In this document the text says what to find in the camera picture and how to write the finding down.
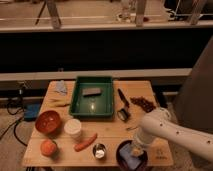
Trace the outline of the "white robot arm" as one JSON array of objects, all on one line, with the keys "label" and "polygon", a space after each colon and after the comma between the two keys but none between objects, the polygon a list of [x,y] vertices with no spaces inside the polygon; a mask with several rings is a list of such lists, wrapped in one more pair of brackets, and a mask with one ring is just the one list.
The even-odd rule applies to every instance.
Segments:
[{"label": "white robot arm", "polygon": [[213,134],[172,123],[170,112],[161,107],[152,110],[141,118],[133,135],[131,154],[136,157],[142,155],[156,137],[172,141],[213,162]]}]

